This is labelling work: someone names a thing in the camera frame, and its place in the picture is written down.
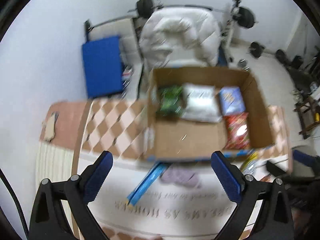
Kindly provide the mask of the green Deeyeo wipes pack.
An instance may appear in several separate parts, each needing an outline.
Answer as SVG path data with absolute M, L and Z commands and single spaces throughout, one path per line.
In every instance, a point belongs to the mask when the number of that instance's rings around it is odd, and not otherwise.
M 157 113 L 160 116 L 181 116 L 183 112 L 183 87 L 171 86 L 159 89 L 159 107 Z

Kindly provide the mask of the lilac soft cloth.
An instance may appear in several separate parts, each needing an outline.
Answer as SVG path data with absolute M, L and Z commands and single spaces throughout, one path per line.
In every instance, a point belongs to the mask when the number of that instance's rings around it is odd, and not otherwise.
M 174 165 L 171 165 L 162 173 L 160 180 L 165 184 L 175 184 L 187 188 L 197 188 L 201 183 L 197 172 L 187 167 Z

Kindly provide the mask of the light blue tissue pack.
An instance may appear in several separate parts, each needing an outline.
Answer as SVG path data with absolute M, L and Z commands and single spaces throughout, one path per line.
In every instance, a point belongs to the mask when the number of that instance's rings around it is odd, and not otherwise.
M 223 116 L 241 114 L 246 111 L 239 87 L 222 87 L 219 91 L 219 99 Z

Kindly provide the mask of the blue flat plastic pack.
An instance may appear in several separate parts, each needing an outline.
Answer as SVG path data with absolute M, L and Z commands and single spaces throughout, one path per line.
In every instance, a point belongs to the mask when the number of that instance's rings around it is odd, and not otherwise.
M 169 166 L 170 164 L 168 163 L 155 163 L 140 184 L 127 196 L 127 205 L 135 206 L 146 191 L 148 191 L 149 187 Z

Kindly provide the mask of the blue folded mat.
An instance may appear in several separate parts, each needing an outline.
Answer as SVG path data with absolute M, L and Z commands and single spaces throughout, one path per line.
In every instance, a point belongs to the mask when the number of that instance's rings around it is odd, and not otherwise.
M 119 36 L 109 36 L 82 45 L 87 96 L 90 99 L 123 91 L 119 43 Z

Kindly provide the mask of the white pillow pack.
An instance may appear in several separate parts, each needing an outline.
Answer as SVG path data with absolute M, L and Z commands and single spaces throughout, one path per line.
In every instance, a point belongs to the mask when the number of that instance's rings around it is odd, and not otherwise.
M 182 95 L 185 105 L 182 119 L 210 123 L 218 123 L 222 120 L 214 86 L 185 83 Z

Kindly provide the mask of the checkered tablecloth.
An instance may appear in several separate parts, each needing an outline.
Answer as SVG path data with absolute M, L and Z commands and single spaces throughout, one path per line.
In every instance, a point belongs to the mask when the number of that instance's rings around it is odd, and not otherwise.
M 143 108 L 143 101 L 133 100 L 98 99 L 53 104 L 41 134 L 46 136 L 49 126 L 54 125 L 55 136 L 50 142 L 40 139 L 36 181 L 44 178 L 67 180 L 71 175 L 81 173 L 104 150 L 110 151 L 113 159 L 144 161 Z M 161 236 L 133 237 L 116 233 L 112 228 L 101 228 L 110 239 L 163 239 Z

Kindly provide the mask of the brown cardboard box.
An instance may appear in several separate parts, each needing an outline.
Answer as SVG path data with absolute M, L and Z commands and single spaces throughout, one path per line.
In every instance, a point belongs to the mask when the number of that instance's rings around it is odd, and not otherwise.
M 213 124 L 157 115 L 159 89 L 185 83 L 213 86 L 216 89 L 239 87 L 248 113 L 249 148 L 262 149 L 274 144 L 267 108 L 259 85 L 251 73 L 226 67 L 157 68 L 150 73 L 145 159 L 208 160 L 214 151 L 227 152 L 227 128 L 224 121 Z

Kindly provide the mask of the red snack pack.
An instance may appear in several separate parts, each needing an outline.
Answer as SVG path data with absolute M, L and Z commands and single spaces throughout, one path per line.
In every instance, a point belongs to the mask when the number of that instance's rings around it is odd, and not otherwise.
M 227 128 L 226 149 L 244 150 L 250 146 L 248 127 L 248 113 L 225 115 L 224 121 Z

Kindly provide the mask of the barbell on rack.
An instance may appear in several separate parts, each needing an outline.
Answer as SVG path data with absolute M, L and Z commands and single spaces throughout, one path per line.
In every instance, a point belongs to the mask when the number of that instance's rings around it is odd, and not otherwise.
M 149 18 L 154 11 L 163 9 L 163 8 L 196 8 L 202 10 L 208 10 L 211 12 L 219 12 L 222 14 L 227 14 L 229 16 L 227 22 L 235 22 L 238 26 L 251 29 L 253 26 L 258 23 L 256 20 L 255 14 L 252 10 L 242 7 L 240 3 L 242 0 L 232 0 L 232 6 L 229 10 L 216 9 L 213 7 L 208 7 L 205 5 L 196 5 L 196 4 L 183 4 L 183 5 L 164 5 L 162 0 L 157 0 L 156 3 L 153 0 L 138 0 L 136 2 L 135 8 L 130 9 L 127 12 L 136 12 L 138 17 L 147 19 Z

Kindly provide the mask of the dark wooden chair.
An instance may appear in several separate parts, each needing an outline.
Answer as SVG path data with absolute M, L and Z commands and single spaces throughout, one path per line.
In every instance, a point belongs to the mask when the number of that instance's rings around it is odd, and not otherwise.
M 293 111 L 297 113 L 299 118 L 301 127 L 299 135 L 306 140 L 311 136 L 312 130 L 319 126 L 318 100 L 309 96 L 303 102 L 296 103 Z

